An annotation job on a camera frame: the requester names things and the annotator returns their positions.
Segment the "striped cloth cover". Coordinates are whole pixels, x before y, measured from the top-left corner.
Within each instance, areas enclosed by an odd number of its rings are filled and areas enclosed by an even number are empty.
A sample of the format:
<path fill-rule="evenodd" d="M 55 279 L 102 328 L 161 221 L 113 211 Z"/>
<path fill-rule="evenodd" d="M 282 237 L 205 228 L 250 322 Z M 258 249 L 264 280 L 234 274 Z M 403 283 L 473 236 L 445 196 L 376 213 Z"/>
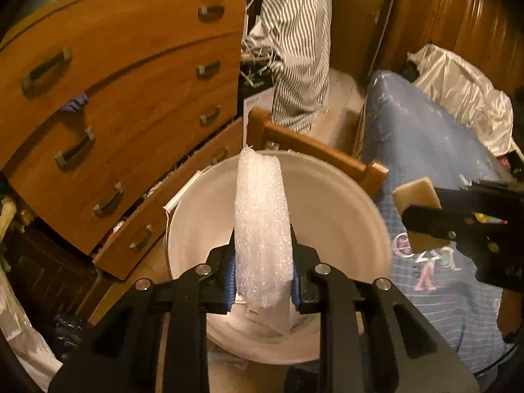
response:
<path fill-rule="evenodd" d="M 331 19 L 332 0 L 262 0 L 248 35 L 273 53 L 272 117 L 290 130 L 311 130 L 327 111 Z"/>

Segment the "dark wooden door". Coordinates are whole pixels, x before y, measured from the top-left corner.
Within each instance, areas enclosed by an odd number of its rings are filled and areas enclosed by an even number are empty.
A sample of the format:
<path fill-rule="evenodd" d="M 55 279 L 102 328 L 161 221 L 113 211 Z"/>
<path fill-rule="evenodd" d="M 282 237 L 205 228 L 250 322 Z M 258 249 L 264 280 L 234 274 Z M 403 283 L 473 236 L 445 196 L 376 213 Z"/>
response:
<path fill-rule="evenodd" d="M 332 0 L 330 66 L 366 86 L 393 0 Z"/>

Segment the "white satin cloth left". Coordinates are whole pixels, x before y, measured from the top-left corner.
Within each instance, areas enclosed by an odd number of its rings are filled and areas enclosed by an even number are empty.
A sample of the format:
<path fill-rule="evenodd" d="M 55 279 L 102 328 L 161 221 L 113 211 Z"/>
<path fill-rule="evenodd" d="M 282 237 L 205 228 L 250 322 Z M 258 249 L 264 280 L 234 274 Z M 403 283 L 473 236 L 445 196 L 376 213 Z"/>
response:
<path fill-rule="evenodd" d="M 47 392 L 62 363 L 32 327 L 4 271 L 1 271 L 1 331 L 31 380 Z"/>

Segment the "wooden chest of drawers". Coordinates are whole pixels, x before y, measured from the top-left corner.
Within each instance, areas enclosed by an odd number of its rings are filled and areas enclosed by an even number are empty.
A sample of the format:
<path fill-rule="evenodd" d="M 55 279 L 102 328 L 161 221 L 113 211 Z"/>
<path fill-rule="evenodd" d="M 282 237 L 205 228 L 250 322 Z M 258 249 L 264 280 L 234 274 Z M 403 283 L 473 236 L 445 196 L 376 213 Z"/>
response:
<path fill-rule="evenodd" d="M 235 154 L 247 0 L 56 0 L 1 42 L 1 172 L 37 217 L 126 279 L 163 205 Z"/>

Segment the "wooden chair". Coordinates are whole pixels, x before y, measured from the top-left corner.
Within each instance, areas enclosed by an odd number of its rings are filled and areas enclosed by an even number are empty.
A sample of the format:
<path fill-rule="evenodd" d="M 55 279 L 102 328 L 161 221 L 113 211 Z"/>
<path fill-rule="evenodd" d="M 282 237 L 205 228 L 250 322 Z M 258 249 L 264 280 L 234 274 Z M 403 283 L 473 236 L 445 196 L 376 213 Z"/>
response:
<path fill-rule="evenodd" d="M 310 136 L 272 122 L 272 116 L 261 108 L 253 108 L 248 115 L 247 144 L 255 150 L 265 150 L 272 143 L 279 150 L 293 151 L 323 160 L 355 180 L 374 197 L 386 181 L 389 169 L 379 161 L 365 164 L 338 149 L 325 145 Z"/>

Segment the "white plastic bucket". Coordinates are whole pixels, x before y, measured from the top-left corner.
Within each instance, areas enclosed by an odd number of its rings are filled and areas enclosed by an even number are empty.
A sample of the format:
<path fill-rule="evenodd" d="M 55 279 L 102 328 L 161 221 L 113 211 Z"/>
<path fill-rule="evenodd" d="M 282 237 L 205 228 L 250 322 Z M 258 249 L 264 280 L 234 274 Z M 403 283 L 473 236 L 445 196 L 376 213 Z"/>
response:
<path fill-rule="evenodd" d="M 234 304 L 208 315 L 209 339 L 263 364 L 316 360 L 320 318 L 290 300 L 293 242 L 363 282 L 392 269 L 389 236 L 378 208 L 348 175 L 292 152 L 243 151 L 198 176 L 178 202 L 169 228 L 171 274 L 202 264 L 233 243 L 241 270 Z"/>

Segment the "dark wooden wardrobe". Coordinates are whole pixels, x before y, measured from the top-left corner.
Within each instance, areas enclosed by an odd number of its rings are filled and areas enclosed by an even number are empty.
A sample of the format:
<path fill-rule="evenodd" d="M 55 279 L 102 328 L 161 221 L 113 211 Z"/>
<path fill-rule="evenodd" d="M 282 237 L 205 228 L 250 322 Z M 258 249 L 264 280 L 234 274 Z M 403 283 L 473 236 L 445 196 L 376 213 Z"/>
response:
<path fill-rule="evenodd" d="M 509 96 L 523 86 L 523 26 L 502 0 L 392 0 L 373 68 L 399 72 L 427 44 L 453 51 Z"/>

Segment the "white bubble wrap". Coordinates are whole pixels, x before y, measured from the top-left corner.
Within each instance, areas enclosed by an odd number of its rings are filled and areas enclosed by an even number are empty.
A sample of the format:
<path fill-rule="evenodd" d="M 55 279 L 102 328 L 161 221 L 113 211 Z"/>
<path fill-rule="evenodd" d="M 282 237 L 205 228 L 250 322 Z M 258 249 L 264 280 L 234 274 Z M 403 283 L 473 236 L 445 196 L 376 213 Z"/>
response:
<path fill-rule="evenodd" d="M 291 225 L 282 168 L 274 155 L 242 149 L 234 199 L 237 294 L 257 323 L 287 335 L 294 274 Z"/>

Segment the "tan sponge block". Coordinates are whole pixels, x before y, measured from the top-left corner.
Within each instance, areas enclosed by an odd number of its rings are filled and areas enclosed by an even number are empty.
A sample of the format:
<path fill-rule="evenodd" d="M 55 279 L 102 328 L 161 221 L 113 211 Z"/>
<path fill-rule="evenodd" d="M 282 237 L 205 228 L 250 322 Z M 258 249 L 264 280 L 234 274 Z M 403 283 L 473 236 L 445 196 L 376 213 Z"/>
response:
<path fill-rule="evenodd" d="M 448 239 L 434 238 L 429 233 L 432 216 L 441 210 L 440 200 L 429 177 L 398 186 L 393 190 L 392 197 L 414 254 L 449 245 Z"/>

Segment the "blue checkered bed sheet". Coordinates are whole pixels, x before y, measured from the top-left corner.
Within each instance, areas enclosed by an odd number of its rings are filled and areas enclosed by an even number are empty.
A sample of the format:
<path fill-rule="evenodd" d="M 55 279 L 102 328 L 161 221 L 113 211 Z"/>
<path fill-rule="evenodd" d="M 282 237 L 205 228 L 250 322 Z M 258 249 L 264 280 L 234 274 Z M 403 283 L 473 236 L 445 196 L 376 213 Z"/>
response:
<path fill-rule="evenodd" d="M 468 127 L 402 76 L 372 75 L 364 161 L 389 170 L 375 201 L 392 281 L 475 374 L 523 346 L 523 187 Z"/>

